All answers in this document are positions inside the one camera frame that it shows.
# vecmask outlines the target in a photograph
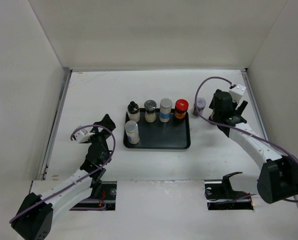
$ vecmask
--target blue label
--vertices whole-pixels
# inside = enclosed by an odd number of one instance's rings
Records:
[[[171,112],[169,112],[169,113],[162,113],[162,112],[159,112],[159,116],[160,116],[160,118],[162,118],[162,119],[168,119],[168,118],[170,118],[170,115],[171,115]]]

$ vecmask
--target black tray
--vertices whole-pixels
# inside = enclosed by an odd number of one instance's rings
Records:
[[[131,144],[124,131],[123,144],[129,149],[187,149],[190,147],[189,114],[181,123],[174,121],[174,112],[171,110],[170,120],[166,123],[159,120],[159,111],[156,109],[156,120],[147,122],[145,120],[145,109],[140,108],[140,121],[138,121],[140,141]],[[128,113],[125,115],[125,122],[129,121]]]

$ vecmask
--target white bottle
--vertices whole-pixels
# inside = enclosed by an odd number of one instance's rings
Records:
[[[140,141],[139,138],[139,130],[138,130],[138,124],[133,121],[127,121],[124,125],[125,133],[127,134],[128,141],[131,144],[137,144]]]
[[[169,98],[164,98],[160,101],[159,119],[163,123],[167,123],[170,120],[171,107],[173,102]]]

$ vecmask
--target black bracket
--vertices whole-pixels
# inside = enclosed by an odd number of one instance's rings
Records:
[[[247,104],[247,101],[243,101],[237,108],[238,103],[233,102],[233,98],[229,92],[217,89],[213,94],[213,98],[209,106],[209,108],[213,110],[212,117],[210,116],[211,118],[209,119],[216,123],[233,127],[239,123],[247,123],[247,121],[241,116]],[[218,126],[218,128],[224,132],[227,137],[229,137],[230,128],[223,126]]]
[[[257,190],[268,204],[298,195],[298,165],[288,156],[267,160],[262,165]]]
[[[17,214],[41,201],[41,197],[30,193],[23,200]],[[45,202],[11,223],[11,227],[25,240],[43,240],[49,234],[53,222],[51,203]]]
[[[106,114],[101,121],[97,121],[94,124],[104,126],[110,131],[113,131],[116,128],[115,123],[111,120],[108,114]],[[99,132],[97,127],[92,128],[90,132],[95,134],[92,135],[88,141],[84,142],[91,143],[91,145],[88,148],[88,153],[85,156],[84,163],[80,167],[81,170],[85,170],[88,173],[91,173],[100,165],[104,164],[111,154],[107,144],[107,138],[109,138],[110,133],[104,129]]]
[[[230,183],[230,177],[242,174],[241,171],[236,171],[229,173],[227,175],[224,175],[222,177],[222,180],[218,180],[219,183],[214,183],[217,180],[213,181],[213,183],[208,183],[206,181],[205,183],[205,197],[207,200],[215,201],[219,199],[237,199],[240,197],[243,197],[246,195],[246,192],[244,191],[235,191],[233,190],[231,183]]]

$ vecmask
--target small vial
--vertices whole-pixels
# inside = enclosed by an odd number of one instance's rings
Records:
[[[134,101],[131,101],[130,104],[127,107],[128,110],[128,117],[129,120],[139,122],[140,120],[140,109],[137,103]]]
[[[199,113],[202,114],[205,107],[207,105],[207,102],[204,98],[202,97],[198,97],[197,98],[197,108],[198,110],[196,109],[196,104],[193,103],[193,109],[192,109],[192,114],[195,115],[195,116],[199,116]]]
[[[175,102],[173,118],[181,123],[185,120],[185,116],[189,107],[189,103],[184,99],[179,99]]]
[[[156,108],[157,108],[157,103],[154,100],[145,101],[145,103],[144,103],[144,109],[145,109],[144,119],[148,123],[153,123],[156,120]]]
[[[173,102],[169,98],[164,98],[160,101],[159,119],[163,123],[167,123],[170,120],[171,106]]]
[[[127,138],[129,143],[131,144],[137,144],[139,143],[139,130],[138,130],[138,124],[133,121],[127,121],[124,125],[125,133],[127,134]]]

